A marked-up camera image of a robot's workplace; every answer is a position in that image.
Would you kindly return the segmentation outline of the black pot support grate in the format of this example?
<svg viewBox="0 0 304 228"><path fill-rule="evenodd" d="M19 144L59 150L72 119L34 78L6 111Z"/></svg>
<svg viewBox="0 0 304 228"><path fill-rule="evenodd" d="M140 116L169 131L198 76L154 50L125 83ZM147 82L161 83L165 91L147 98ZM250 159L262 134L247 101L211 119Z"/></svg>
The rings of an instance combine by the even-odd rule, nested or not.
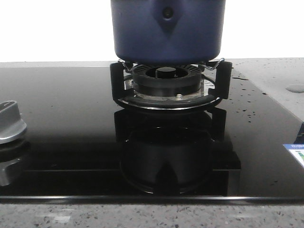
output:
<svg viewBox="0 0 304 228"><path fill-rule="evenodd" d="M132 89L124 88L125 77L140 66L133 63L119 61L110 65L110 76L113 100L124 108L145 110L188 110L205 106L217 105L223 99L228 99L232 63L223 58L215 62L197 63L202 72L204 95L180 101L148 101L134 97Z"/></svg>

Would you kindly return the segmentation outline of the dark blue cooking pot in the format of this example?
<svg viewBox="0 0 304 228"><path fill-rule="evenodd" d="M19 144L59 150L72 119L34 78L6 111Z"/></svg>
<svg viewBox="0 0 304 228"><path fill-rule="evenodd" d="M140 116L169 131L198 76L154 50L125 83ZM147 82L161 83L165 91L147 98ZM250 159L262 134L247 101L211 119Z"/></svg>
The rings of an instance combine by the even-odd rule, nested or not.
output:
<svg viewBox="0 0 304 228"><path fill-rule="evenodd" d="M114 50L151 65L206 62L220 53L224 0L113 0Z"/></svg>

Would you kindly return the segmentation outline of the black round gas burner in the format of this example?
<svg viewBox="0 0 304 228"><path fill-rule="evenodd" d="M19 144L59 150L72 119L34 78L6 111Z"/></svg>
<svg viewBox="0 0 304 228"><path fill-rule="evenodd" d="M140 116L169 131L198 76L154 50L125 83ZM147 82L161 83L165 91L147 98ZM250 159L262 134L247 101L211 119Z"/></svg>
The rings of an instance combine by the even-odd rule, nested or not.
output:
<svg viewBox="0 0 304 228"><path fill-rule="evenodd" d="M197 66L137 66L125 77L124 88L148 101L180 101L204 95L202 72Z"/></svg>

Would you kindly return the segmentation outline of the black glass stove top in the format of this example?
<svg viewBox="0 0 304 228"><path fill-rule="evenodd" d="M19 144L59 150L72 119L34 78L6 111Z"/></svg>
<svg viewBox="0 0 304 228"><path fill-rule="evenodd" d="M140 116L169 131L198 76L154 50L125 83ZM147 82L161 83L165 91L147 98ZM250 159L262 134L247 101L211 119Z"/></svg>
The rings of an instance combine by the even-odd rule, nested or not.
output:
<svg viewBox="0 0 304 228"><path fill-rule="evenodd" d="M0 147L1 203L302 204L297 117L250 81L187 113L122 109L108 67L3 68L27 132Z"/></svg>

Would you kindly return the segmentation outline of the silver stove control knob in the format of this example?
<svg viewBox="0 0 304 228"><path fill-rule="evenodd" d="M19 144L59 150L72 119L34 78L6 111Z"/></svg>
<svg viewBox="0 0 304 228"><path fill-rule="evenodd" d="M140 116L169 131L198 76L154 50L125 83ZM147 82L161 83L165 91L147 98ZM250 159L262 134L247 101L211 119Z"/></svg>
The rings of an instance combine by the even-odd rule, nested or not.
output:
<svg viewBox="0 0 304 228"><path fill-rule="evenodd" d="M0 104L0 143L5 144L20 138L27 129L20 116L16 101L5 101Z"/></svg>

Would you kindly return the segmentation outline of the blue energy label sticker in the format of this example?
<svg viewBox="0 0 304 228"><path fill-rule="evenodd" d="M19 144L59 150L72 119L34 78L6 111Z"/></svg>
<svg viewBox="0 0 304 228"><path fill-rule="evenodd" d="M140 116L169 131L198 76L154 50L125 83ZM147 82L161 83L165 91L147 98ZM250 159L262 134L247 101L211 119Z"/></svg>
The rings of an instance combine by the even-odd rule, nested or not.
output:
<svg viewBox="0 0 304 228"><path fill-rule="evenodd" d="M304 167L304 144L283 144L284 148Z"/></svg>

